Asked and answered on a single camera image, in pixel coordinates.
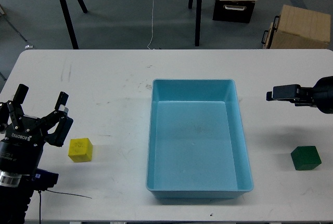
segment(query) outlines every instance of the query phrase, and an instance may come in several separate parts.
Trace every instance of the green cube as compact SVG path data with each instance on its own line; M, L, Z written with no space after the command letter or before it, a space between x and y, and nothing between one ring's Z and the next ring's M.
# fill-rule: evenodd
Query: green cube
M312 170L322 163L316 146L298 146L291 158L296 170Z

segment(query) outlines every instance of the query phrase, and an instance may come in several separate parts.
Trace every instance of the box handle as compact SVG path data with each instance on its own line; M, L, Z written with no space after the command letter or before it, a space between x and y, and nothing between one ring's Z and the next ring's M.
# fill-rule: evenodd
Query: box handle
M223 8L230 10L239 10L239 11L246 10L246 6L236 6L236 5L223 5Z
M276 19L279 19L280 18L280 16L275 16L274 17L274 21L273 21L273 29L274 30L277 30L277 25L278 25L278 20L276 21Z
M265 31L264 31L264 34L262 35L262 38L261 38L261 43L262 43L263 45L266 44L266 42L267 42L267 37L268 37L268 30L265 30Z

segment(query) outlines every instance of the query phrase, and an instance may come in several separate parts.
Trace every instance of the black box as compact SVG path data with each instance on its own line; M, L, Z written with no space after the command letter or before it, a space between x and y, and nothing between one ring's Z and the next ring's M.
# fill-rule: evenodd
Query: black box
M215 0L213 20L249 23L255 1Z

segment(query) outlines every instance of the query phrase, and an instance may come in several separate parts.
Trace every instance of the white cable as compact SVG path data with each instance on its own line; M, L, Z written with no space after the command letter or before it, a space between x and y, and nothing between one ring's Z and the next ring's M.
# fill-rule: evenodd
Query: white cable
M149 48L149 45L151 44L152 38L154 36L154 30L153 30L154 23L153 23L153 20L154 20L154 0L152 0L152 10L151 10L151 39L150 39L149 44L147 45L148 49L151 49L151 48Z

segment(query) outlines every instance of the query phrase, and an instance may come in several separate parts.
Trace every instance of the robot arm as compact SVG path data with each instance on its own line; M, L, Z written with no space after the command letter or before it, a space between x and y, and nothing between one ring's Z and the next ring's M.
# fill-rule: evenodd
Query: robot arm
M21 104L28 89L20 84L12 101L0 103L0 133L5 134L0 140L0 224L24 223L33 190L46 190L57 183L58 174L37 167L44 144L61 147L73 123L67 116L68 95L64 92L47 116L25 115ZM49 134L56 124L54 133Z
M319 79L313 88L301 87L298 84L275 86L273 91L267 92L266 100L317 107L325 114L333 114L333 77Z

